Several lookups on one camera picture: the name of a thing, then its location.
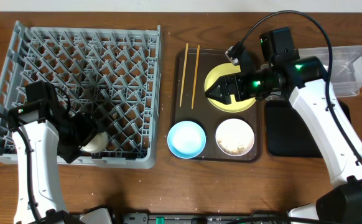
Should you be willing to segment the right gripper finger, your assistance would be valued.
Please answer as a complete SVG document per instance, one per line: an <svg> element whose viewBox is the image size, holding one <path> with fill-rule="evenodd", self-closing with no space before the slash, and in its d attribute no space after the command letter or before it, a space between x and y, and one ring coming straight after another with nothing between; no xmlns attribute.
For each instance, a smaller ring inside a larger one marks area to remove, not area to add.
<svg viewBox="0 0 362 224"><path fill-rule="evenodd" d="M227 81L226 78L220 77L207 88L206 93L226 93Z"/></svg>
<svg viewBox="0 0 362 224"><path fill-rule="evenodd" d="M208 99L215 100L224 105L229 105L231 103L231 97L226 93L222 93L221 90L217 88L212 90L207 90L205 92L205 96Z"/></svg>

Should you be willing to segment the white cup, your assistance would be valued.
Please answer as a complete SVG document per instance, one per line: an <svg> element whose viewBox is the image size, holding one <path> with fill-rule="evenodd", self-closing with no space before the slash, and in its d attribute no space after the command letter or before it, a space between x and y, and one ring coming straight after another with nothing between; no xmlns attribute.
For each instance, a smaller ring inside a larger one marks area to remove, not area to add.
<svg viewBox="0 0 362 224"><path fill-rule="evenodd" d="M83 146L81 150L92 154L98 153L106 149L108 141L108 134L102 132L97 134L86 146Z"/></svg>

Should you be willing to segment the wooden chopstick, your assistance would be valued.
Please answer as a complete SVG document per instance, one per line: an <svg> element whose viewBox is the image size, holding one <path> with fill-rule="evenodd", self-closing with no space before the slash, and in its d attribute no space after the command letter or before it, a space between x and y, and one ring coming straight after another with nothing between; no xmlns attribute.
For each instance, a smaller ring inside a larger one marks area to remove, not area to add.
<svg viewBox="0 0 362 224"><path fill-rule="evenodd" d="M194 104L195 104L199 58L200 58L200 45L197 45L197 55L196 55L196 61L195 61L191 109L194 109Z"/></svg>
<svg viewBox="0 0 362 224"><path fill-rule="evenodd" d="M180 89L180 102L179 102L180 107L182 107L182 100L183 100L185 74L186 74L186 69L187 69L188 48L189 48L189 43L186 43L185 44L185 55L184 55L184 61L183 61L182 82L181 82L181 89Z"/></svg>

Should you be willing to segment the pink bowl with rice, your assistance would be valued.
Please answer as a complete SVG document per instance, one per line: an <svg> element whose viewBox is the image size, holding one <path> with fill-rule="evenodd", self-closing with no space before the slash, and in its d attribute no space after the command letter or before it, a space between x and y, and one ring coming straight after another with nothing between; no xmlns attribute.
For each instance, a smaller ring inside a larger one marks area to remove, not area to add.
<svg viewBox="0 0 362 224"><path fill-rule="evenodd" d="M255 134L247 122L231 118L219 124L215 140L222 152L237 157L247 154L253 148Z"/></svg>

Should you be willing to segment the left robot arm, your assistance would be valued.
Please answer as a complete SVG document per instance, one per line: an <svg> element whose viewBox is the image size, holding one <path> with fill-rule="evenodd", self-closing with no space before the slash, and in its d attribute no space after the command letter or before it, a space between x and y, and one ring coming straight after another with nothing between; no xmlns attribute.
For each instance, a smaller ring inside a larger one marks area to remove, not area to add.
<svg viewBox="0 0 362 224"><path fill-rule="evenodd" d="M32 103L8 112L17 152L18 203L14 223L66 223L57 159L70 164L83 152L100 152L108 135L89 114L69 116L58 106Z"/></svg>

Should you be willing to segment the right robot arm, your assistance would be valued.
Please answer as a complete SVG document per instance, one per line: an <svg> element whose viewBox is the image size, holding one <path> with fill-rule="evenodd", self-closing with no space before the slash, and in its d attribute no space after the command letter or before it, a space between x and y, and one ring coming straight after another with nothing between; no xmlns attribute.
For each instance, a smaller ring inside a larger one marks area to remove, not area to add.
<svg viewBox="0 0 362 224"><path fill-rule="evenodd" d="M317 57L280 62L271 68L218 78L205 92L223 104L259 99L275 91L298 112L328 169L333 190L315 203L289 211L290 221L362 223L362 142L338 103L330 68Z"/></svg>

